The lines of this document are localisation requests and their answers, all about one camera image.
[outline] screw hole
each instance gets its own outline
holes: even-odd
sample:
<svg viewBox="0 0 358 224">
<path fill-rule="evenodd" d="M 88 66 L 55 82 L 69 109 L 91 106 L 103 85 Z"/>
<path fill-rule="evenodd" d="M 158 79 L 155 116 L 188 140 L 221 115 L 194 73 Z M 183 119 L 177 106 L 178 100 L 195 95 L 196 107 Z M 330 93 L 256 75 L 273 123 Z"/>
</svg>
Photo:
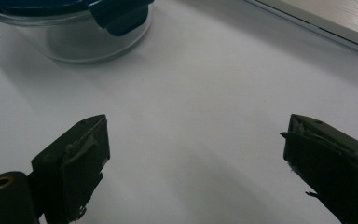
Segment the screw hole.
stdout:
<svg viewBox="0 0 358 224">
<path fill-rule="evenodd" d="M 13 182 L 14 178 L 11 175 L 0 177 L 0 189 L 4 189 Z"/>
</svg>

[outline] blue plastic lid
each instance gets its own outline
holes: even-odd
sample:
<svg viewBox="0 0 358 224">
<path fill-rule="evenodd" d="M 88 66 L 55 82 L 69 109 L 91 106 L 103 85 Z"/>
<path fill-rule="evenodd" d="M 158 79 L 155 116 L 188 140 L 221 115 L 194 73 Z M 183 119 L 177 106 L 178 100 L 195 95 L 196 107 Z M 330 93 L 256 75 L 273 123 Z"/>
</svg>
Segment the blue plastic lid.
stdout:
<svg viewBox="0 0 358 224">
<path fill-rule="evenodd" d="M 0 0 L 0 13 L 48 17 L 89 10 L 111 35 L 125 35 L 142 25 L 154 0 Z"/>
</svg>

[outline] transparent glass bowl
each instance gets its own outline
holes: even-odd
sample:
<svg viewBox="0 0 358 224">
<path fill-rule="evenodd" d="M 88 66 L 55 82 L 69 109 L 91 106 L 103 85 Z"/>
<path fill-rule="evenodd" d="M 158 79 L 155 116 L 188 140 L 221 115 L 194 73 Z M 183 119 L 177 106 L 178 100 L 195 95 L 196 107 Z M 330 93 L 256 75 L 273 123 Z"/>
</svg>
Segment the transparent glass bowl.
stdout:
<svg viewBox="0 0 358 224">
<path fill-rule="evenodd" d="M 51 17 L 18 17 L 0 14 L 0 22 L 10 24 L 43 55 L 68 63 L 95 63 L 116 58 L 145 35 L 153 15 L 153 5 L 144 24 L 123 36 L 110 35 L 88 10 Z"/>
</svg>

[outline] glass food container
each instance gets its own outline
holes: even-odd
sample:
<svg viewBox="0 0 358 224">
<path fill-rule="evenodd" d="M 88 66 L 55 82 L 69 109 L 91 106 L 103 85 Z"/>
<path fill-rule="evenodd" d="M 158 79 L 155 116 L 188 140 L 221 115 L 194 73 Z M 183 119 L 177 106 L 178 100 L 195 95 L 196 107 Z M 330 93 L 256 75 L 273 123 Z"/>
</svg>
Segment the glass food container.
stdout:
<svg viewBox="0 0 358 224">
<path fill-rule="evenodd" d="M 153 0 L 0 0 L 0 22 L 38 51 L 68 63 L 109 60 L 130 50 L 151 23 Z"/>
</svg>

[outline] white tabletop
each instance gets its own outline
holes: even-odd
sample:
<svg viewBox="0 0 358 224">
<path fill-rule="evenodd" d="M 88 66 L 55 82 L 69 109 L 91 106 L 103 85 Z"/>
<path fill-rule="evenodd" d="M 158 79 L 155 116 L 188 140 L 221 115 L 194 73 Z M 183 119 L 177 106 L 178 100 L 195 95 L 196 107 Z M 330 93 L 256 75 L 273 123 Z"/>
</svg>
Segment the white tabletop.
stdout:
<svg viewBox="0 0 358 224">
<path fill-rule="evenodd" d="M 77 223 L 339 223 L 283 160 L 290 115 L 358 139 L 358 53 L 241 0 L 158 0 L 108 63 L 56 63 L 0 24 L 0 174 L 106 114 L 112 159 Z"/>
</svg>

